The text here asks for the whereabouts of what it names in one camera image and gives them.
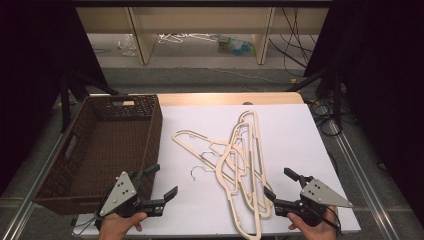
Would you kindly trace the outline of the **pile of cream hangers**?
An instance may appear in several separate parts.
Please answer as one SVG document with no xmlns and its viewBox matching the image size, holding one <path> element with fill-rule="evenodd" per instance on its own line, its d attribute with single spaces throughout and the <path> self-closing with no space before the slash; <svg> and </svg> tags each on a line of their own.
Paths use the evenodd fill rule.
<svg viewBox="0 0 424 240">
<path fill-rule="evenodd" d="M 227 141 L 205 138 L 208 150 L 198 158 L 211 167 L 225 191 L 232 217 L 237 220 L 241 198 L 255 219 L 269 217 L 271 202 L 264 189 L 269 188 L 261 145 L 258 114 L 245 111 L 232 129 Z"/>
</svg>

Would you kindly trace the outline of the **white hangers on floor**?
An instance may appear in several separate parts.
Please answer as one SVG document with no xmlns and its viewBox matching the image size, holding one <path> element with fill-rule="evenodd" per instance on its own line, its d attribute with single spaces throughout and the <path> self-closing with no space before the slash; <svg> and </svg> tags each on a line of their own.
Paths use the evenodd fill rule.
<svg viewBox="0 0 424 240">
<path fill-rule="evenodd" d="M 200 34 L 200 33 L 166 33 L 158 35 L 158 42 L 163 44 L 165 42 L 182 44 L 185 39 L 197 39 L 207 42 L 216 42 L 217 37 L 211 34 Z"/>
</svg>

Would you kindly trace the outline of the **brown wicker basket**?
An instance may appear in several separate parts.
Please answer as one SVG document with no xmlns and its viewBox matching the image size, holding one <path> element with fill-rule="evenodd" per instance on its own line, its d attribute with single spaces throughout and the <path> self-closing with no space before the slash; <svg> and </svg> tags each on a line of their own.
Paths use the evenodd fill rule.
<svg viewBox="0 0 424 240">
<path fill-rule="evenodd" d="M 162 120 L 155 95 L 86 98 L 33 201 L 60 215 L 94 212 L 121 172 L 157 163 Z"/>
</svg>

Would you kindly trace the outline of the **colourful plastic bundle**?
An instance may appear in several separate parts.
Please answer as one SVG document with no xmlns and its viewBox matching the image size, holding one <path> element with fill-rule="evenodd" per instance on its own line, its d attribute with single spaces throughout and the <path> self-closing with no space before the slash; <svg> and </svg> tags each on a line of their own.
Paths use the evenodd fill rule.
<svg viewBox="0 0 424 240">
<path fill-rule="evenodd" d="M 256 50 L 250 42 L 233 37 L 219 35 L 217 38 L 217 43 L 219 51 L 231 53 L 234 56 L 240 56 L 243 54 L 256 54 Z"/>
</svg>

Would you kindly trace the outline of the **clear plastic bag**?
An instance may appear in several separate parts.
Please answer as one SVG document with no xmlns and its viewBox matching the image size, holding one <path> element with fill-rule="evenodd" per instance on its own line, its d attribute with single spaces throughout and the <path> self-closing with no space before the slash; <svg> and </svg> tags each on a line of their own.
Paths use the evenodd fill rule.
<svg viewBox="0 0 424 240">
<path fill-rule="evenodd" d="M 117 46 L 123 56 L 135 57 L 138 55 L 132 34 L 126 34 L 123 39 L 118 41 Z"/>
</svg>

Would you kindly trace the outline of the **white table cover sheet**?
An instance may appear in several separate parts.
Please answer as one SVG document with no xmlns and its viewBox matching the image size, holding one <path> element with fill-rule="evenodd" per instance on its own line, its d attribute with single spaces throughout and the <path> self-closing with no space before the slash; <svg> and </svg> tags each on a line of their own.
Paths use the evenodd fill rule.
<svg viewBox="0 0 424 240">
<path fill-rule="evenodd" d="M 228 140 L 239 116 L 258 114 L 267 181 L 277 198 L 296 201 L 300 185 L 284 174 L 291 168 L 313 176 L 338 194 L 344 192 L 309 109 L 304 104 L 165 106 L 158 162 L 152 195 L 161 197 L 178 187 L 161 217 L 146 219 L 132 238 L 242 237 L 235 229 L 224 189 L 215 173 L 172 140 L 181 130 L 191 130 L 217 140 Z M 275 214 L 261 218 L 262 237 L 286 235 L 289 220 Z"/>
</svg>

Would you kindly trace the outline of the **beige wooden shelf unit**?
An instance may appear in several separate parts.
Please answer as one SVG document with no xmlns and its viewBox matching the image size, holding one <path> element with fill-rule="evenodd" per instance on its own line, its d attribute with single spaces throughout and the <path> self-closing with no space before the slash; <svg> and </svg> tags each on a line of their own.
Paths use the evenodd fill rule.
<svg viewBox="0 0 424 240">
<path fill-rule="evenodd" d="M 328 9 L 301 7 L 78 7 L 77 14 L 88 33 L 131 34 L 138 58 L 146 65 L 157 36 L 162 33 L 250 34 L 256 59 L 263 65 L 268 38 L 321 32 Z"/>
</svg>

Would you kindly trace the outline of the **person's left hand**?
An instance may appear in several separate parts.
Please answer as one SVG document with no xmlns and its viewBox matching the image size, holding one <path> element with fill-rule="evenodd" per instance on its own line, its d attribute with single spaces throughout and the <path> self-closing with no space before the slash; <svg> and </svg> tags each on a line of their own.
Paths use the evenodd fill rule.
<svg viewBox="0 0 424 240">
<path fill-rule="evenodd" d="M 146 218 L 147 214 L 144 212 L 136 213 L 128 218 L 121 217 L 116 213 L 108 215 L 102 221 L 98 240 L 123 240 L 131 228 L 141 232 L 141 222 Z"/>
</svg>

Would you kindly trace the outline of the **metal floor rail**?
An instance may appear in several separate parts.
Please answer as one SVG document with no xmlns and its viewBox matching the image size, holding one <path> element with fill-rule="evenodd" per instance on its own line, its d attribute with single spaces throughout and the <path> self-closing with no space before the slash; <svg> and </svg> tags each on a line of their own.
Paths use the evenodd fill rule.
<svg viewBox="0 0 424 240">
<path fill-rule="evenodd" d="M 366 176 L 357 155 L 353 151 L 346 135 L 341 127 L 334 120 L 329 123 L 331 132 L 335 135 L 336 141 L 343 153 L 344 159 L 352 172 L 357 185 L 364 196 L 367 206 L 373 215 L 374 220 L 385 240 L 400 240 L 393 221 L 384 209 L 382 201 L 378 197 L 376 191 L 371 185 L 371 181 Z"/>
<path fill-rule="evenodd" d="M 26 194 L 25 198 L 18 205 L 18 209 L 11 221 L 9 222 L 9 225 L 6 228 L 6 232 L 1 237 L 1 240 L 19 240 L 35 208 L 35 204 L 32 202 L 32 199 L 35 197 L 38 187 L 45 178 L 47 171 L 51 167 L 54 155 L 56 154 L 59 145 L 62 142 L 62 139 L 63 133 L 58 136 L 48 157 L 44 160 L 44 163 L 41 169 L 39 170 L 36 179 L 31 185 L 31 188 L 29 189 L 29 192 Z"/>
</svg>

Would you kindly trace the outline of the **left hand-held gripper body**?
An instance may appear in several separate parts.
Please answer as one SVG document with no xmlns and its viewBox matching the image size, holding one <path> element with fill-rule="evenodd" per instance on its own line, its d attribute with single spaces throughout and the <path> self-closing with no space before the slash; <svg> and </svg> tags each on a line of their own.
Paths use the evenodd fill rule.
<svg viewBox="0 0 424 240">
<path fill-rule="evenodd" d="M 165 200 L 145 200 L 139 193 L 141 183 L 149 173 L 141 171 L 136 175 L 130 175 L 123 171 L 116 179 L 111 190 L 106 194 L 106 199 L 100 204 L 97 211 L 99 218 L 116 213 L 120 217 L 129 218 L 136 213 L 144 212 L 148 217 L 163 215 Z"/>
</svg>

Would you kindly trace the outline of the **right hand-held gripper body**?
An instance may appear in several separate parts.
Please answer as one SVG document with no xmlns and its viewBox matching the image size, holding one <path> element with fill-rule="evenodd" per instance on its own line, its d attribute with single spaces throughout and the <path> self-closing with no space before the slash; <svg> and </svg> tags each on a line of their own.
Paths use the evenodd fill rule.
<svg viewBox="0 0 424 240">
<path fill-rule="evenodd" d="M 352 208 L 353 204 L 338 194 L 321 180 L 314 178 L 301 188 L 300 199 L 288 201 L 278 199 L 273 202 L 275 214 L 286 217 L 288 213 L 299 216 L 306 224 L 314 227 L 322 222 L 329 206 Z"/>
</svg>

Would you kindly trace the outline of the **person's right hand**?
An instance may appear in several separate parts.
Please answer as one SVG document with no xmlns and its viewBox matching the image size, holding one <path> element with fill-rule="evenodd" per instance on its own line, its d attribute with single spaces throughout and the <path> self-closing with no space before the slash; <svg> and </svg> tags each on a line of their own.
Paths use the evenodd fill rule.
<svg viewBox="0 0 424 240">
<path fill-rule="evenodd" d="M 300 230 L 306 240 L 337 240 L 337 208 L 329 206 L 324 213 L 322 222 L 314 227 L 306 224 L 299 216 L 288 213 L 287 217 L 291 221 L 289 230 Z"/>
</svg>

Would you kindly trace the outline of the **beige wooden clothes hanger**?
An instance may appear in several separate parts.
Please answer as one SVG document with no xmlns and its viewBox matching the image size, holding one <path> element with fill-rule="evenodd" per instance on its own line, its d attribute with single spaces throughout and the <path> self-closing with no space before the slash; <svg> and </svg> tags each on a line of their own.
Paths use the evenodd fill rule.
<svg viewBox="0 0 424 240">
<path fill-rule="evenodd" d="M 185 149 L 214 171 L 236 231 L 246 240 L 260 240 L 261 218 L 269 216 L 270 202 L 263 193 L 268 182 L 258 124 L 242 120 L 233 127 L 229 139 L 222 141 L 192 131 L 188 135 L 206 144 L 203 151 Z"/>
<path fill-rule="evenodd" d="M 232 207 L 241 194 L 247 207 L 268 211 L 272 206 L 263 192 L 270 188 L 260 138 L 249 130 L 235 130 L 229 140 L 217 140 L 191 130 L 181 130 L 172 140 L 209 167 Z"/>
</svg>

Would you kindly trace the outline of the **black stand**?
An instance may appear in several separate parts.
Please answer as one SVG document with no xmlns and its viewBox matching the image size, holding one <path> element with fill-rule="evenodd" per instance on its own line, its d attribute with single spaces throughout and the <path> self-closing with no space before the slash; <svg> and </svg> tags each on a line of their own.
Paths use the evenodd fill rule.
<svg viewBox="0 0 424 240">
<path fill-rule="evenodd" d="M 333 96 L 333 110 L 332 118 L 341 126 L 341 74 L 333 67 L 325 67 L 311 76 L 307 77 L 300 83 L 294 84 L 288 89 L 288 92 L 297 92 L 304 87 L 310 85 L 316 80 L 320 80 L 319 86 L 317 87 L 315 94 L 319 99 L 327 98 L 329 95 Z"/>
<path fill-rule="evenodd" d="M 72 94 L 77 101 L 84 101 L 89 96 L 89 93 L 86 89 L 87 85 L 94 86 L 95 88 L 112 96 L 119 95 L 119 92 L 110 88 L 105 81 L 101 82 L 100 80 L 91 78 L 88 75 L 78 71 L 70 71 L 65 73 L 62 79 L 60 80 L 62 133 L 67 130 L 68 126 L 71 123 L 69 94 Z"/>
</svg>

